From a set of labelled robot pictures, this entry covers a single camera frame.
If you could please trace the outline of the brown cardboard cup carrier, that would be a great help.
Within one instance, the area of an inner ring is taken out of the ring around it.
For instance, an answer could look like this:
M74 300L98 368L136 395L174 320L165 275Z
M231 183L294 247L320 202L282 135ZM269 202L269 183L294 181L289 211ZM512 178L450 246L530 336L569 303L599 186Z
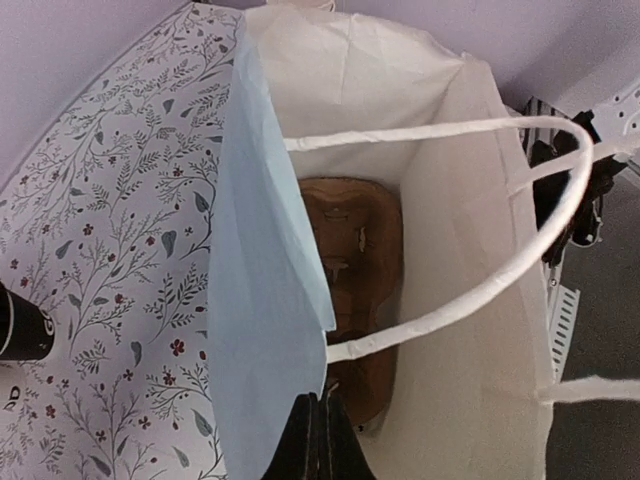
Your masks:
M396 294L403 273L403 221L398 198L382 185L353 178L300 183L327 278L336 328L329 344L360 339L387 327L380 308ZM387 348L328 368L328 386L343 401L353 427L364 431L391 402L397 350Z

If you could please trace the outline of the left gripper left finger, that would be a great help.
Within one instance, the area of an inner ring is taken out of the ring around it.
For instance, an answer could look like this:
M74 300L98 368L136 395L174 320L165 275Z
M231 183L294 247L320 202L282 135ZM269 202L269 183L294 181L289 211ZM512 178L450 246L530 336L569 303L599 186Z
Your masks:
M262 480L316 480L319 477L319 401L298 395Z

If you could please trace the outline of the light blue paper bag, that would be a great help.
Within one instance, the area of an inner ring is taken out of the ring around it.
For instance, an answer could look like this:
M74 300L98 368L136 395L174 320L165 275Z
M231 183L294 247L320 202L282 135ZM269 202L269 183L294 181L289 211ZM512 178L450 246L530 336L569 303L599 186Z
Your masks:
M257 479L295 398L333 363L397 347L395 395L363 449L380 479L541 479L557 403L629 400L635 380L555 382L541 266L593 164L571 121L511 117L489 66L426 32L291 6L245 12L221 145L208 287L213 412L227 473ZM399 195L393 325L329 345L326 277L299 182Z

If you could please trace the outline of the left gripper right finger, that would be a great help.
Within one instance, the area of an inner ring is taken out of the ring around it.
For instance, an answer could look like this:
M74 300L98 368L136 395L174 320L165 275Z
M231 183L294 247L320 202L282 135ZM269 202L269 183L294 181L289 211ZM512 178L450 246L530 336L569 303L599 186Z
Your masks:
M324 397L324 478L375 480L340 397Z

